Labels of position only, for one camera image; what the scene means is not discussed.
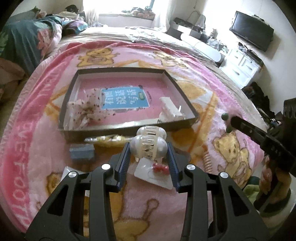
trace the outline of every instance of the bed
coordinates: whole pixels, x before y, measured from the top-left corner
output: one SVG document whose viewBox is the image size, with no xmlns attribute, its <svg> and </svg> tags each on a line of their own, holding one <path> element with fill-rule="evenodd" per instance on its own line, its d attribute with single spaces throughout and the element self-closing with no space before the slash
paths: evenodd
<svg viewBox="0 0 296 241">
<path fill-rule="evenodd" d="M 101 62 L 89 58 L 90 51 Z M 121 152 L 120 148 L 96 148 L 95 163 L 73 164 L 69 144 L 57 130 L 62 100 L 76 70 L 96 67 L 159 68 L 176 79 L 200 121 L 190 129 L 169 133 L 168 140 L 189 152 L 192 164 L 213 174 L 227 171 L 243 187 L 262 161 L 263 151 L 250 138 L 225 131 L 227 123 L 221 119 L 225 112 L 263 130 L 266 127 L 251 101 L 214 62 L 185 42 L 152 29 L 88 28 L 63 37 L 35 69 L 18 99 L 16 92 L 14 108 L 14 102 L 1 107 L 1 113 L 7 114 L 0 123 L 0 202 L 20 231 L 26 231 L 58 185 L 65 166 L 88 172 Z M 117 239 L 180 240 L 187 196 L 137 179 L 135 165 L 132 160 L 123 190 L 110 197 Z M 88 236 L 87 197 L 84 208 L 84 235 Z M 209 222 L 212 216 L 209 208 Z"/>
</svg>

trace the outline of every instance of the pink blanket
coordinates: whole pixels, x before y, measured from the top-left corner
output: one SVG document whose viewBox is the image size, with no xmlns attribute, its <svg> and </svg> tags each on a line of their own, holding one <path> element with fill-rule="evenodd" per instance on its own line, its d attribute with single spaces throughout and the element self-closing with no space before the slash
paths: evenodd
<svg viewBox="0 0 296 241">
<path fill-rule="evenodd" d="M 99 158 L 94 164 L 74 165 L 69 144 L 57 129 L 61 103 L 76 70 L 105 66 L 161 68 L 176 79 L 201 118 L 191 129 L 170 133 L 168 141 L 188 151 L 191 163 L 213 174 L 226 171 L 243 186 L 263 159 L 263 151 L 247 136 L 238 131 L 225 133 L 222 113 L 246 120 L 248 113 L 229 89 L 192 56 L 159 46 L 113 41 L 69 44 L 32 74 L 1 141 L 1 205 L 21 231 L 28 228 L 59 183 L 65 166 L 91 171 L 121 151 L 97 148 Z M 186 194 L 128 174 L 121 193 L 111 195 L 111 206 L 118 240 L 180 240 Z M 87 211 L 84 218 L 87 235 Z"/>
</svg>

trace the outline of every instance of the floral comforter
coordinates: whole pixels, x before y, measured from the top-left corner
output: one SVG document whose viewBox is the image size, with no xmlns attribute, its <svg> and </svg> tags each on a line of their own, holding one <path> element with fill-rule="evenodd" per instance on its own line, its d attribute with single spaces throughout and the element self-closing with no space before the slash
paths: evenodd
<svg viewBox="0 0 296 241">
<path fill-rule="evenodd" d="M 49 16 L 6 24 L 0 33 L 0 58 L 18 64 L 31 75 L 43 60 L 60 18 Z"/>
</svg>

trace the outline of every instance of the white card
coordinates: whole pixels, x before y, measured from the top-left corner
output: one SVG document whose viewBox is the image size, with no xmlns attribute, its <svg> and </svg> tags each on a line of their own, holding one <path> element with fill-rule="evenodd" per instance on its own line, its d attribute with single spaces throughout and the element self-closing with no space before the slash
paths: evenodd
<svg viewBox="0 0 296 241">
<path fill-rule="evenodd" d="M 154 172 L 152 167 L 153 163 L 153 161 L 146 158 L 140 159 L 134 176 L 146 182 L 171 190 L 173 184 L 170 175 L 164 175 L 162 172 Z"/>
</svg>

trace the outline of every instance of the red beads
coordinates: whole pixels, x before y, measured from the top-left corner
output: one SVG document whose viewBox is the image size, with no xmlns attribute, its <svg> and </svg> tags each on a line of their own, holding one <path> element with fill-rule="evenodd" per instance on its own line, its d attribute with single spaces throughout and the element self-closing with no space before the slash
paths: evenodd
<svg viewBox="0 0 296 241">
<path fill-rule="evenodd" d="M 170 174 L 170 170 L 166 165 L 154 163 L 152 168 L 154 172 L 162 172 L 164 175 Z"/>
</svg>

